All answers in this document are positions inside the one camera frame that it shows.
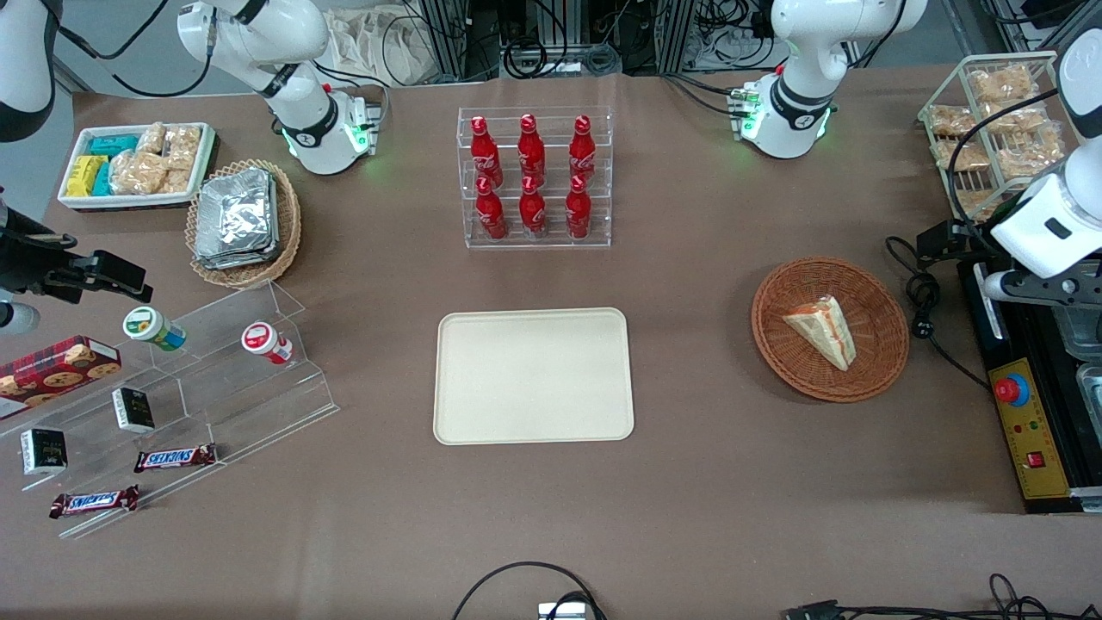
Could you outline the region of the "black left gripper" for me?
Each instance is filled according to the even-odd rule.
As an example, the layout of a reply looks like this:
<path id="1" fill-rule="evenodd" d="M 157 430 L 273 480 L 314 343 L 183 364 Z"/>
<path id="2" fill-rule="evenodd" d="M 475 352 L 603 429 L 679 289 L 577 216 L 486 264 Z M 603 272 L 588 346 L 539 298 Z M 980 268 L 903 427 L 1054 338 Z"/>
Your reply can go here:
<path id="1" fill-rule="evenodd" d="M 968 222 L 942 220 L 916 236 L 921 263 L 939 263 L 946 260 L 987 260 L 992 258 L 992 247 Z"/>

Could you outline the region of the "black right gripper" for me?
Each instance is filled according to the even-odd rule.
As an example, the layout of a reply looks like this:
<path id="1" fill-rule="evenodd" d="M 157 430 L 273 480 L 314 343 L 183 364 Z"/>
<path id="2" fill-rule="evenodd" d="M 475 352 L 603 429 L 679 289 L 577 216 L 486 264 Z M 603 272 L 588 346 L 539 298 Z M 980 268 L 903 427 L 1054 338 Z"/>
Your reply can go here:
<path id="1" fill-rule="evenodd" d="M 71 305 L 78 305 L 83 291 L 152 301 L 145 268 L 102 250 L 87 257 L 72 255 L 71 248 L 77 244 L 74 236 L 55 233 L 6 202 L 1 213 L 1 289 L 6 293 L 43 295 Z"/>

